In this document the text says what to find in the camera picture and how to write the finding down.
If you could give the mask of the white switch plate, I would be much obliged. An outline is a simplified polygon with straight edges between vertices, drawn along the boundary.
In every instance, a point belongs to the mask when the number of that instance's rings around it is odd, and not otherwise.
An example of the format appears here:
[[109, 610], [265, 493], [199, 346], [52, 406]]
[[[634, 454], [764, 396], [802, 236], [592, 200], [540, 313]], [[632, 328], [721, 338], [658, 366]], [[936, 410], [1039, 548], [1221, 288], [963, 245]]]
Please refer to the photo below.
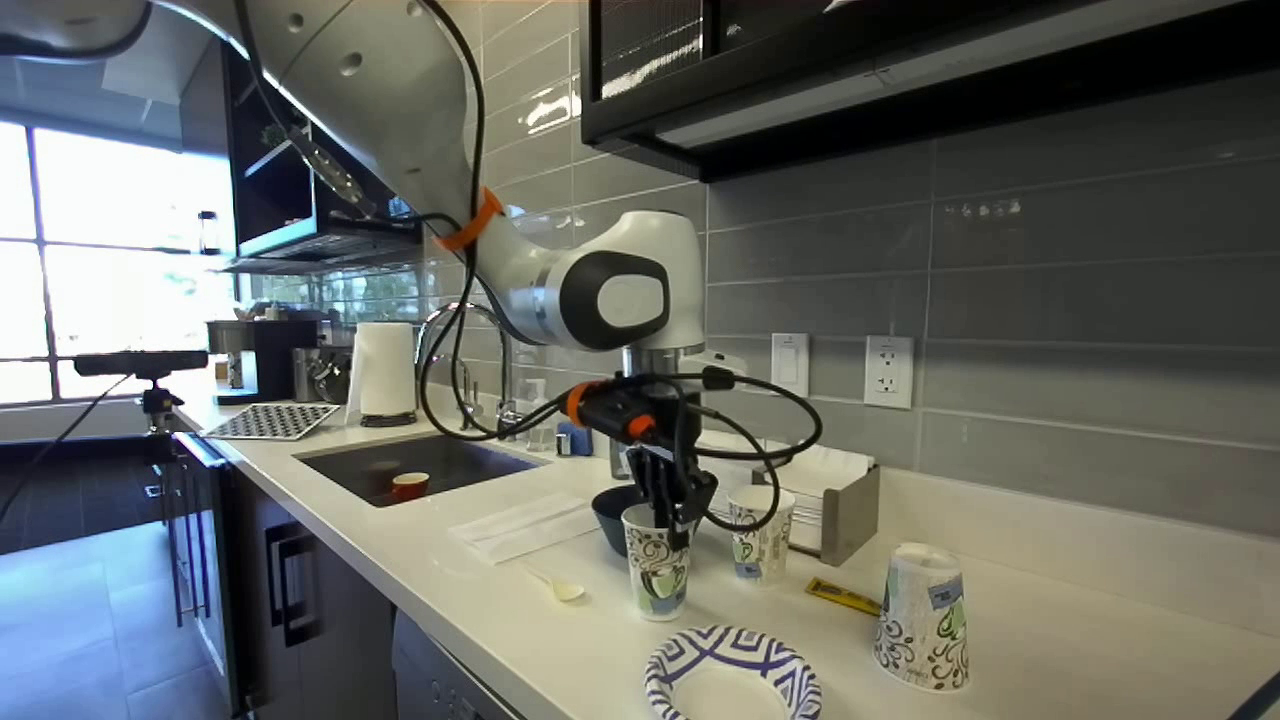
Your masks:
[[771, 382], [799, 397], [810, 389], [810, 336], [773, 333], [771, 336]]

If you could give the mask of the white plastic spoon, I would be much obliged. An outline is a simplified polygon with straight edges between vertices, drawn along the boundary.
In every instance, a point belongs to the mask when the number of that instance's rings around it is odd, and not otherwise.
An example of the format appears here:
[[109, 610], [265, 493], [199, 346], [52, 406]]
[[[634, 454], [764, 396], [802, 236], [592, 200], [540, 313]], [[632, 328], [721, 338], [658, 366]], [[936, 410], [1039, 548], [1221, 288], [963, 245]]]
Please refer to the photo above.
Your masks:
[[557, 602], [575, 603], [579, 602], [580, 600], [584, 600], [588, 594], [586, 589], [580, 584], [575, 584], [572, 582], [563, 582], [527, 564], [522, 564], [521, 568], [530, 577], [535, 578], [541, 584], [544, 584]]

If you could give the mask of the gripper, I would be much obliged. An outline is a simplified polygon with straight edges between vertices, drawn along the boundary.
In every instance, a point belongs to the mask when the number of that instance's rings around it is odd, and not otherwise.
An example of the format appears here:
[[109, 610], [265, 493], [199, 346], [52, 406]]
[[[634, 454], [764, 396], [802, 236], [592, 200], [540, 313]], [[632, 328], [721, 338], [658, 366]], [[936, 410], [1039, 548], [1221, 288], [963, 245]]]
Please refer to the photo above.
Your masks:
[[673, 552], [687, 550], [699, 518], [714, 493], [714, 483], [699, 468], [695, 446], [701, 436], [701, 393], [678, 391], [669, 382], [641, 383], [626, 378], [623, 387], [646, 395], [655, 409], [658, 439], [631, 445], [625, 459], [634, 484], [653, 514], [653, 527], [666, 529]]

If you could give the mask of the white wall socket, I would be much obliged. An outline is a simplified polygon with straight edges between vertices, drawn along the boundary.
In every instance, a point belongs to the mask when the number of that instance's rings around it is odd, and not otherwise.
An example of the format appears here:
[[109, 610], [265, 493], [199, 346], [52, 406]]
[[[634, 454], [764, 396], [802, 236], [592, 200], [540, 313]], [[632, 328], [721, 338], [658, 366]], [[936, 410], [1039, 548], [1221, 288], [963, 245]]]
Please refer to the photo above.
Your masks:
[[869, 334], [865, 342], [863, 402], [910, 410], [914, 391], [914, 338]]

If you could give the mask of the yellow sachet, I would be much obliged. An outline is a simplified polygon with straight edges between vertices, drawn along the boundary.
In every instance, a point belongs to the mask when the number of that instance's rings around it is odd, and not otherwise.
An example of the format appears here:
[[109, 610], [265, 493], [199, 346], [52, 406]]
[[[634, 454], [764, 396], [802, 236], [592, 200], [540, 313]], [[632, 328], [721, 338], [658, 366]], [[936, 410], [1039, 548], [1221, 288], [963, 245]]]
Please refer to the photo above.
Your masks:
[[878, 601], [817, 577], [808, 582], [805, 592], [817, 598], [864, 612], [873, 618], [879, 616], [882, 612], [882, 606]]

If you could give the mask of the chrome tap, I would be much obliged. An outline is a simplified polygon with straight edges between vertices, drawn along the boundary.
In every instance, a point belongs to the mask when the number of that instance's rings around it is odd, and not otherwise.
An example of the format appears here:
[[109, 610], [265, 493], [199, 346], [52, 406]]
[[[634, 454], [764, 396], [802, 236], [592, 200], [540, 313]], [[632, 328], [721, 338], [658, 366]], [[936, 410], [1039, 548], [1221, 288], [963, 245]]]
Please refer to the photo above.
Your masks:
[[[465, 361], [467, 342], [463, 340], [463, 332], [471, 327], [474, 316], [492, 325], [498, 347], [495, 360], [498, 395], [494, 418], [489, 421], [481, 414], [479, 391]], [[451, 387], [452, 398], [460, 415], [460, 434], [489, 434], [493, 439], [508, 439], [518, 436], [515, 428], [525, 419], [525, 413], [518, 410], [515, 396], [513, 341], [509, 333], [500, 328], [498, 315], [492, 309], [470, 301], [466, 304], [454, 301], [430, 313], [419, 331], [413, 365], [421, 407], [426, 406], [428, 391], [425, 386], [429, 383], [434, 366], [444, 369], [449, 374], [451, 382], [461, 383], [460, 387]]]

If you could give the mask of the patterned paper cup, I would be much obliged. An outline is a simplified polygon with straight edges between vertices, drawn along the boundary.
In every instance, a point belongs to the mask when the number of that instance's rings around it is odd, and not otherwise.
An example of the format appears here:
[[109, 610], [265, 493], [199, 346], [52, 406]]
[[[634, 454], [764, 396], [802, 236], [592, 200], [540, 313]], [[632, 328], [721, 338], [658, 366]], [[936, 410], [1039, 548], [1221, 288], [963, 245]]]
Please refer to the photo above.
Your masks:
[[689, 592], [691, 551], [686, 542], [672, 541], [657, 524], [655, 511], [636, 503], [622, 512], [630, 585], [637, 611], [650, 621], [680, 616]]
[[893, 550], [873, 656], [920, 691], [951, 693], [969, 684], [964, 578], [952, 553], [915, 542]]
[[795, 496], [772, 486], [745, 486], [730, 493], [730, 523], [750, 527], [732, 534], [736, 577], [769, 585], [786, 573]]

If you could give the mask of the sink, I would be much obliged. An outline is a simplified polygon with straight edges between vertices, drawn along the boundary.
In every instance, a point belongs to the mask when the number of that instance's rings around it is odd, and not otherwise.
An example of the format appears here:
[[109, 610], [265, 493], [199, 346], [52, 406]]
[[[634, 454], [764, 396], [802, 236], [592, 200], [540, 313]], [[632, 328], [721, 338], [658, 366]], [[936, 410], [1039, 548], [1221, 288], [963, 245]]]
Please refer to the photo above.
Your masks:
[[321, 450], [297, 454], [294, 459], [379, 509], [404, 501], [394, 491], [394, 479], [401, 475], [424, 474], [426, 480], [422, 493], [431, 496], [544, 465], [544, 461], [444, 436], [419, 436], [353, 448]]

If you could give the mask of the window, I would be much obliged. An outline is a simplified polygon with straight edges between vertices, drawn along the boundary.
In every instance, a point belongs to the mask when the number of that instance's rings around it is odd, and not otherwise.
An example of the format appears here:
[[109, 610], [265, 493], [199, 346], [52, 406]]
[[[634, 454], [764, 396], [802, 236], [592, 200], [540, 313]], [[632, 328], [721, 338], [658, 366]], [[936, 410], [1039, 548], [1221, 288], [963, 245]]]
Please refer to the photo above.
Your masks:
[[142, 389], [79, 355], [205, 348], [229, 241], [223, 161], [0, 122], [0, 407]]

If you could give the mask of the black coffee maker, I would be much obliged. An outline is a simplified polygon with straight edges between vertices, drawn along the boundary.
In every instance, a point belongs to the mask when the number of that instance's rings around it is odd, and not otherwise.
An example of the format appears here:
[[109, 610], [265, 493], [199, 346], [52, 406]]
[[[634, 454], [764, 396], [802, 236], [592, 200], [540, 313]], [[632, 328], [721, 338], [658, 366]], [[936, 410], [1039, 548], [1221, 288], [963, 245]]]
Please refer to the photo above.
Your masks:
[[293, 351], [317, 347], [316, 320], [207, 322], [209, 352], [227, 360], [220, 406], [294, 397]]

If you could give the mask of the paper towel roll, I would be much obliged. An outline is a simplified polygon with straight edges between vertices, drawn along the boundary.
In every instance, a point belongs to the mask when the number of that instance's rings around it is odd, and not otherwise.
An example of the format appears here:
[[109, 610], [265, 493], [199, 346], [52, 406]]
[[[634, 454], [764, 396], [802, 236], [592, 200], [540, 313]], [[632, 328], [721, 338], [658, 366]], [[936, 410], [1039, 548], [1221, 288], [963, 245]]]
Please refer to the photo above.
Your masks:
[[356, 325], [346, 425], [388, 428], [417, 421], [413, 352], [413, 325], [407, 322]]

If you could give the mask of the metal kettle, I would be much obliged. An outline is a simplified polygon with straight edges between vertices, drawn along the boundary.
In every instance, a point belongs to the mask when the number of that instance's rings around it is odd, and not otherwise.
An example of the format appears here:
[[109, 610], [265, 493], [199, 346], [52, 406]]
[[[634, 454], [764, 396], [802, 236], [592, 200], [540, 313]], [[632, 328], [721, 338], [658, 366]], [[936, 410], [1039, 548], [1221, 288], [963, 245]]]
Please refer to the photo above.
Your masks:
[[352, 359], [352, 346], [293, 348], [292, 398], [302, 404], [347, 404]]

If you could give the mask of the clear soap bottle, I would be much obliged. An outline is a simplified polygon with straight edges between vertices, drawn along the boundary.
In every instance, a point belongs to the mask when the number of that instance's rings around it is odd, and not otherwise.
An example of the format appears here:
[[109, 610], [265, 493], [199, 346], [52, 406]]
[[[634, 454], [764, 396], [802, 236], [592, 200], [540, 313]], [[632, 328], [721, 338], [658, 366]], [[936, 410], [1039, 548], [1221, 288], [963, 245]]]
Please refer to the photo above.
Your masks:
[[553, 450], [556, 430], [550, 423], [552, 409], [545, 409], [549, 402], [545, 379], [534, 378], [524, 380], [517, 400], [517, 410], [525, 420], [529, 420], [522, 437], [526, 450], [530, 452], [545, 454]]

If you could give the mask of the white paper napkin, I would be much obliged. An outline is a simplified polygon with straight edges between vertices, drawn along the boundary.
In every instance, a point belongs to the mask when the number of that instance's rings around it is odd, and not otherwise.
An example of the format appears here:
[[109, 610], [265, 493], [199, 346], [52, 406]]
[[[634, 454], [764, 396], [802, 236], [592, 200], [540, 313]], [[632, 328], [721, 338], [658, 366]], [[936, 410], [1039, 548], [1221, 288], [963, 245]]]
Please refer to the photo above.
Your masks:
[[598, 530], [585, 500], [553, 493], [452, 527], [445, 539], [465, 557], [497, 566]]

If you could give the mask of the blue patterned paper bowl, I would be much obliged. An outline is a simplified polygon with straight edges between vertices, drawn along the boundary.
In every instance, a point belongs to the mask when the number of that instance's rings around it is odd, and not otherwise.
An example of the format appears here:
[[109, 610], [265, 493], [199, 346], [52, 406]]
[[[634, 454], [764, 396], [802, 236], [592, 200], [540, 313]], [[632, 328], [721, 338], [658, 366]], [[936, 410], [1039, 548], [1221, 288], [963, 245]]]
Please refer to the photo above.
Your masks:
[[823, 689], [795, 648], [745, 626], [692, 626], [650, 653], [643, 691], [659, 720], [820, 720]]

